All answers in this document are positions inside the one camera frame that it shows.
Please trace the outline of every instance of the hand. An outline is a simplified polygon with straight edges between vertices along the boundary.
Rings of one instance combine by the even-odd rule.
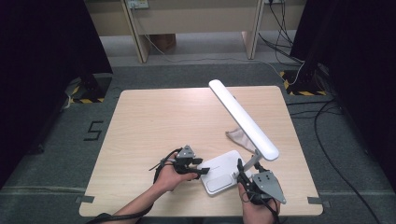
[[[244,202],[248,201],[248,196],[246,194],[244,186],[241,183],[238,183],[238,189],[239,189],[239,196],[241,197],[241,200],[242,200],[242,211],[243,211],[244,224],[255,224],[255,223],[272,224],[272,223],[274,223],[274,216],[267,207],[265,207],[264,205],[256,205],[253,203],[244,203]],[[270,205],[274,211],[277,211],[279,213],[280,202],[277,200],[275,200],[275,201],[276,202],[274,202],[274,200],[270,200],[268,202],[268,205]]]
[[[176,154],[177,153],[171,155],[169,159],[174,159]],[[154,185],[158,185],[158,187],[163,189],[163,193],[165,193],[166,191],[174,190],[181,182],[186,180],[192,180],[197,176],[198,174],[194,173],[180,175],[175,171],[172,162],[167,161],[165,163],[165,166],[161,169],[157,181],[155,181]]]

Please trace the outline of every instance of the wooden table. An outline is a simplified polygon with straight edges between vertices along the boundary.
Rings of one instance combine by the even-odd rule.
[[[318,198],[288,109],[278,87],[230,87],[242,107],[279,149],[276,161],[261,160],[272,170],[287,199],[281,216],[316,216]],[[190,145],[205,161],[236,149],[245,161],[251,153],[229,140],[225,132],[237,124],[209,88],[124,91],[109,125],[79,212],[94,217],[113,214],[152,185],[149,168],[176,148]],[[236,187],[209,197],[201,180],[182,183],[164,194],[148,216],[242,216]]]

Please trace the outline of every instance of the lamp base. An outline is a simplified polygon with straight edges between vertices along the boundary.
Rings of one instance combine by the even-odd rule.
[[[238,151],[232,150],[198,165],[198,169],[210,167],[207,175],[201,175],[201,180],[209,195],[215,195],[236,185],[236,178],[233,174],[238,172],[236,167],[238,159],[241,159],[241,155]],[[245,174],[251,177],[250,171],[246,171]]]

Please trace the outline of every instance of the power cord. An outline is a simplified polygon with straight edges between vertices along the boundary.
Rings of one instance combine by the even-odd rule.
[[[327,108],[326,110],[321,111],[321,113],[328,113],[328,114],[334,114],[334,115],[344,115],[343,113],[336,113],[336,112],[332,112],[330,111],[331,109],[337,108],[338,106],[333,106],[330,108]],[[297,113],[290,113],[290,116],[292,119],[314,119],[315,116],[313,117],[293,117],[295,115],[301,115],[301,114],[305,114],[305,113],[318,113],[319,111],[317,110],[306,110],[306,111],[302,111],[302,112],[297,112]]]
[[[250,192],[250,194],[251,194],[250,198],[247,198],[247,200],[244,200],[244,199],[243,199],[243,195],[245,195],[245,194],[248,196],[248,193],[247,193],[247,192],[244,192],[244,193],[241,195],[241,201],[242,201],[243,203],[250,203],[251,200],[253,199],[253,197],[254,197],[255,195],[261,196],[260,193]],[[278,215],[278,214],[279,214],[279,211],[278,211],[278,209],[277,209],[277,205],[276,205],[276,209],[274,210],[274,209],[268,204],[268,202],[266,202],[265,200],[260,199],[260,201],[262,202],[262,204],[263,204],[263,205],[271,212],[271,214],[273,215],[274,224],[281,224],[281,222],[279,221],[279,215]]]
[[[281,47],[281,48],[290,48],[289,46],[283,46],[283,45],[278,45],[277,43],[276,43],[276,44],[271,43],[270,41],[264,39],[264,37],[262,37],[262,34],[260,34],[260,33],[259,33],[259,37],[262,39],[262,41],[264,41],[264,43],[265,43],[268,47],[270,47],[271,49],[274,49],[274,50],[276,51],[276,53],[279,52],[279,53],[281,53],[282,55],[288,57],[289,59],[291,59],[291,60],[297,62],[298,64],[282,63],[282,62],[277,58],[277,55],[276,55],[276,59],[277,59],[277,61],[278,61],[279,63],[285,64],[285,65],[288,65],[288,66],[301,66],[301,64],[303,63],[303,62],[300,61],[299,59],[296,59],[296,58],[294,58],[294,57],[291,57],[288,53],[286,53],[286,52],[283,51],[282,49],[279,49],[279,48],[278,48],[278,47]]]
[[[102,213],[101,215],[99,215],[98,217],[96,217],[95,219],[88,221],[86,224],[94,224],[94,223],[103,223],[103,222],[111,222],[111,221],[121,221],[121,220],[128,220],[128,219],[133,219],[133,218],[141,218],[142,216],[144,216],[145,214],[147,214],[151,208],[152,208],[153,204],[151,206],[149,206],[148,208],[146,208],[145,210],[135,213],[135,214],[131,214],[131,215],[122,215],[122,216],[111,216],[109,214],[106,213]]]
[[[335,164],[332,162],[332,159],[329,157],[327,151],[324,149],[324,146],[318,136],[318,117],[322,114],[322,111],[324,110],[324,108],[330,104],[334,102],[334,99],[330,100],[328,103],[326,103],[320,110],[319,112],[315,115],[315,121],[314,121],[314,129],[315,129],[315,136],[318,139],[318,143],[320,145],[321,150],[323,151],[326,159],[329,161],[330,165],[332,166],[332,168],[335,170],[335,172],[337,174],[340,175],[340,177],[346,182],[347,185],[349,185],[349,187],[355,192],[355,194],[359,197],[359,199],[361,199],[361,201],[364,203],[364,205],[367,207],[367,209],[369,210],[369,212],[371,213],[371,215],[373,216],[373,218],[375,219],[375,222],[380,224],[381,222],[379,221],[378,217],[376,216],[375,212],[373,211],[373,209],[371,208],[371,206],[364,200],[364,198],[361,196],[361,194],[355,189],[355,187],[352,186],[352,184],[341,174],[340,170],[335,166]]]
[[[272,8],[272,4],[269,5],[270,6],[270,10],[273,13],[277,24],[279,25],[279,35],[281,35],[286,41],[289,42],[290,46],[293,45],[293,41],[291,40],[291,38],[288,35],[288,30],[286,28],[286,21],[285,21],[285,16],[286,16],[286,3],[285,1],[281,1],[281,8],[282,8],[282,23],[279,22],[279,19],[277,18],[277,15],[275,14],[273,8]]]
[[[345,183],[355,192],[355,194],[358,196],[358,198],[363,202],[363,204],[367,207],[367,209],[369,210],[370,214],[373,216],[373,218],[375,219],[375,222],[380,224],[381,222],[379,221],[378,217],[376,216],[375,212],[373,211],[373,209],[371,208],[371,206],[364,200],[364,198],[361,196],[361,194],[355,189],[355,187],[353,187],[353,185],[341,174],[340,170],[335,166],[335,164],[332,162],[332,159],[330,158],[330,156],[328,155],[327,151],[324,149],[324,146],[318,136],[318,117],[321,114],[324,113],[330,113],[329,110],[334,108],[328,108],[325,110],[325,107],[327,105],[329,105],[330,103],[335,102],[335,99],[331,99],[330,101],[318,101],[318,102],[302,102],[302,103],[292,103],[292,104],[287,104],[287,105],[304,105],[304,104],[323,104],[324,105],[320,108],[320,110],[318,111],[318,113],[312,117],[314,118],[314,130],[315,130],[315,136],[318,139],[318,143],[320,146],[320,149],[322,150],[323,154],[325,155],[326,159],[328,160],[329,164],[332,166],[332,168],[335,170],[335,172],[337,174],[339,174],[339,176],[345,181]]]

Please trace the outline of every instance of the cable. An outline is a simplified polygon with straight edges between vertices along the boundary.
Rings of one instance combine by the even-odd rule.
[[[111,222],[111,221],[120,221],[120,220],[139,218],[139,217],[142,217],[145,214],[147,214],[151,210],[152,206],[153,206],[153,204],[151,206],[149,206],[148,208],[146,208],[145,210],[138,212],[138,213],[131,214],[131,215],[111,216],[109,214],[103,213],[103,214],[99,215],[98,217],[96,217],[95,219],[88,221],[86,224],[94,224],[94,223],[102,223],[102,222]]]
[[[270,4],[270,10],[273,13],[277,24],[279,25],[279,35],[282,35],[282,32],[285,34],[285,36],[282,35],[282,37],[289,42],[289,44],[292,46],[293,42],[290,39],[288,35],[288,31],[286,30],[286,22],[285,22],[285,15],[286,15],[286,3],[285,1],[281,1],[281,8],[282,8],[282,24],[279,22],[279,19],[277,18],[277,15],[275,14],[274,10],[272,9],[272,4]]]
[[[337,107],[337,106],[330,107],[330,108],[328,108],[328,109],[322,111],[321,113],[334,114],[334,115],[344,115],[343,113],[335,113],[335,112],[329,111],[329,110],[334,109],[334,108],[336,108],[336,107]],[[318,113],[318,112],[319,112],[319,111],[317,111],[317,110],[306,110],[306,111],[302,111],[302,112],[291,113],[290,115],[291,115],[291,116],[294,116],[294,115],[299,115],[299,114],[304,114],[304,113]],[[315,116],[314,116],[314,117],[294,117],[294,118],[292,118],[292,119],[314,119],[314,118],[315,118]]]
[[[136,23],[140,25],[139,20],[137,17],[135,18]],[[279,72],[274,68],[273,65],[271,65],[268,62],[260,61],[260,60],[243,60],[243,59],[235,59],[235,58],[202,58],[202,59],[181,59],[181,60],[172,60],[167,57],[167,55],[161,51],[150,39],[148,35],[144,35],[144,37],[147,39],[147,41],[153,46],[156,50],[158,50],[161,55],[165,58],[166,61],[170,63],[183,63],[183,62],[200,62],[200,61],[207,61],[207,60],[212,60],[212,61],[238,61],[238,62],[243,62],[243,63],[264,63],[268,66],[270,66],[276,73],[278,77],[282,79],[283,82],[286,80],[279,74]]]
[[[62,110],[68,109],[70,107],[70,102],[72,101],[72,97],[69,94],[67,94],[67,92],[65,92],[65,94],[67,95],[67,105],[64,106],[64,108],[62,108]]]
[[[294,81],[291,82],[291,83],[289,83],[290,86],[294,85],[294,84],[297,82],[298,76],[300,75],[301,68],[304,66],[304,64],[305,64],[305,62],[304,62],[304,63],[300,66],[300,68],[298,69],[297,75],[296,75],[296,78],[294,79]]]
[[[299,102],[299,103],[290,103],[286,105],[309,105],[309,104],[324,104],[329,103],[330,101],[311,101],[311,102]]]
[[[302,64],[302,63],[303,63],[302,61],[300,61],[300,60],[298,60],[298,59],[296,59],[296,58],[294,58],[294,57],[289,56],[288,53],[286,53],[285,51],[283,51],[283,50],[281,50],[281,49],[278,48],[278,47],[282,47],[282,48],[290,48],[290,47],[271,43],[270,41],[264,39],[264,37],[262,37],[262,34],[260,34],[260,33],[259,33],[259,37],[262,39],[262,41],[264,41],[264,43],[265,43],[268,47],[270,47],[271,49],[274,49],[274,50],[276,51],[276,53],[279,52],[279,53],[281,53],[282,55],[284,55],[284,56],[290,58],[291,60],[293,60],[293,61],[295,61],[295,62],[297,62],[297,63],[299,63],[299,64]],[[289,65],[289,66],[300,66],[300,65],[288,64],[288,63],[282,63],[282,64]]]
[[[250,198],[247,198],[247,201],[245,201],[244,199],[243,199],[243,195],[247,195],[248,196],[248,193],[245,191],[244,193],[242,193],[242,195],[240,195],[240,198],[241,198],[241,201],[243,202],[243,203],[250,203],[251,202],[251,200],[253,199],[253,197],[255,196],[255,195],[259,195],[260,197],[261,197],[261,194],[260,193],[257,193],[257,192],[250,192],[250,194],[251,194],[251,196],[250,196]],[[273,215],[273,217],[274,217],[274,223],[275,224],[279,224],[280,223],[280,221],[279,221],[279,211],[278,211],[278,209],[277,209],[277,204],[276,204],[276,200],[274,199],[274,198],[271,198],[270,200],[273,200],[274,201],[274,203],[275,203],[275,206],[276,206],[276,209],[274,210],[265,200],[263,200],[263,199],[260,199],[260,201],[262,202],[262,204],[271,212],[271,214]]]
[[[341,172],[338,170],[338,168],[334,165],[334,163],[332,162],[331,158],[329,157],[329,155],[327,154],[326,150],[324,149],[324,146],[322,145],[320,138],[318,136],[318,117],[321,115],[321,111],[323,111],[323,109],[330,104],[331,102],[333,102],[334,100],[331,100],[330,102],[326,103],[317,113],[317,115],[315,116],[315,121],[314,121],[314,129],[315,129],[315,136],[318,139],[318,143],[320,145],[321,150],[323,151],[326,159],[329,161],[330,165],[332,166],[332,168],[335,170],[335,172],[337,172],[337,174],[340,175],[340,177],[346,182],[347,185],[349,185],[349,187],[355,192],[355,194],[359,197],[359,199],[361,199],[361,201],[364,203],[364,205],[367,207],[367,209],[369,210],[369,212],[371,213],[371,215],[373,216],[373,218],[375,219],[376,223],[380,224],[381,222],[379,221],[378,217],[376,216],[376,214],[374,213],[373,209],[370,207],[370,205],[364,200],[364,198],[361,196],[361,194],[352,186],[352,184],[349,183],[349,181],[341,174]]]

